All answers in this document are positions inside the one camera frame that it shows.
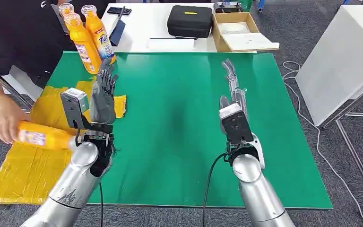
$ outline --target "white cable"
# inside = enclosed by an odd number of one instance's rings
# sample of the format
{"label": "white cable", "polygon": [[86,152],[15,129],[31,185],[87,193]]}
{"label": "white cable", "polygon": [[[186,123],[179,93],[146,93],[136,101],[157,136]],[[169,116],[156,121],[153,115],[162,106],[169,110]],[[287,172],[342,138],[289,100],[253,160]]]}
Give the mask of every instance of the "white cable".
{"label": "white cable", "polygon": [[[292,64],[296,64],[298,65],[298,70],[294,70],[294,69],[291,69],[289,67],[287,67],[285,64],[287,63],[292,63]],[[287,75],[291,74],[291,73],[294,73],[294,72],[298,72],[300,70],[300,64],[294,62],[294,61],[285,61],[283,62],[283,67],[285,67],[286,69],[290,70],[290,72],[286,73],[284,76],[283,76],[283,80],[286,80],[286,79],[294,79],[295,77],[287,77]],[[361,217],[363,218],[363,211],[361,210],[361,207],[360,207],[360,204],[358,203],[357,199],[354,197],[353,193],[351,193],[351,190],[350,188],[347,186],[345,180],[336,172],[336,170],[332,167],[332,165],[329,163],[329,161],[325,158],[325,156],[323,156],[323,154],[321,154],[320,150],[319,150],[319,140],[320,140],[320,129],[315,126],[310,120],[308,120],[306,117],[304,117],[300,110],[301,110],[301,102],[300,102],[300,97],[297,95],[297,93],[293,90],[293,88],[291,86],[289,86],[288,84],[284,83],[287,87],[289,87],[291,89],[291,91],[295,94],[295,96],[297,97],[297,100],[298,100],[298,115],[300,115],[303,119],[305,119],[310,125],[312,125],[315,129],[318,130],[318,138],[317,138],[317,152],[318,154],[326,161],[326,163],[329,165],[329,167],[332,169],[332,171],[335,173],[335,175],[343,182],[343,184],[345,185],[345,187],[347,188],[348,190],[348,193],[350,193],[351,197],[353,198],[354,202],[357,204],[357,207],[358,207],[358,210],[360,211],[360,215]]]}

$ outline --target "smartphone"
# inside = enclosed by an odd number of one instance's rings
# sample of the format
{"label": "smartphone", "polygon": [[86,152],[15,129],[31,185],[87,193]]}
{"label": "smartphone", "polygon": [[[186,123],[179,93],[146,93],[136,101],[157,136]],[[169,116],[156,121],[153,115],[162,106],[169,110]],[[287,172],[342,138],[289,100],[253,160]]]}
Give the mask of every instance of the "smartphone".
{"label": "smartphone", "polygon": [[[110,7],[108,9],[108,13],[111,13],[111,14],[120,14],[122,8],[119,8],[119,7]],[[124,9],[123,11],[123,15],[129,15],[131,13],[131,9]]]}

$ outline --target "black case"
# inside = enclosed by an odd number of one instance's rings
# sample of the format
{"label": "black case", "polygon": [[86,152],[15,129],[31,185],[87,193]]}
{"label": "black case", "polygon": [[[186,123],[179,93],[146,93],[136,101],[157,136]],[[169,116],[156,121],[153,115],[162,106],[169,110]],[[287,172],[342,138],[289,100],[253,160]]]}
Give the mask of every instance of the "black case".
{"label": "black case", "polygon": [[207,38],[212,27],[212,9],[196,6],[173,6],[167,25],[170,35]]}

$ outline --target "black cable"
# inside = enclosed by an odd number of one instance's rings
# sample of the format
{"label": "black cable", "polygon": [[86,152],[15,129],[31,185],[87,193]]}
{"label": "black cable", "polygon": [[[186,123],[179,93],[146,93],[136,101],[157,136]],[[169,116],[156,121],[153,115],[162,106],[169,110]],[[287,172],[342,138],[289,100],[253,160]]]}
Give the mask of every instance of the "black cable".
{"label": "black cable", "polygon": [[209,190],[209,183],[211,182],[211,175],[212,170],[214,170],[215,164],[218,162],[218,160],[224,156],[228,155],[228,153],[223,153],[219,155],[214,162],[212,163],[211,168],[209,169],[208,179],[207,179],[207,185],[205,187],[205,194],[204,194],[204,202],[202,204],[202,227],[205,227],[205,207],[207,205],[207,196],[208,196],[208,190]]}
{"label": "black cable", "polygon": [[104,196],[102,194],[102,185],[99,183],[99,191],[101,192],[101,227],[104,225]]}
{"label": "black cable", "polygon": [[75,137],[75,143],[76,143],[76,147],[78,147],[80,144],[78,143],[78,137],[80,136],[80,131],[81,129],[78,128],[77,129],[77,134],[76,134],[76,137]]}

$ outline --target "cardboard box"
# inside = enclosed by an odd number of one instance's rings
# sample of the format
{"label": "cardboard box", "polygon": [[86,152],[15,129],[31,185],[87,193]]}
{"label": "cardboard box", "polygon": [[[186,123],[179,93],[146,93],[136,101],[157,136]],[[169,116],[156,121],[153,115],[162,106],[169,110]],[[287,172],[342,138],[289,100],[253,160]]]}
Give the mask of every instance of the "cardboard box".
{"label": "cardboard box", "polygon": [[[221,23],[236,23],[244,22],[246,23],[250,33],[259,33],[258,27],[252,19],[250,13],[215,13],[214,14],[214,24],[213,24],[213,37],[215,41],[215,46],[218,52],[248,52],[257,51],[259,49],[244,49],[238,51],[232,51],[228,43],[223,38],[219,30],[219,24]],[[261,48],[260,50],[277,50],[279,48]]]}

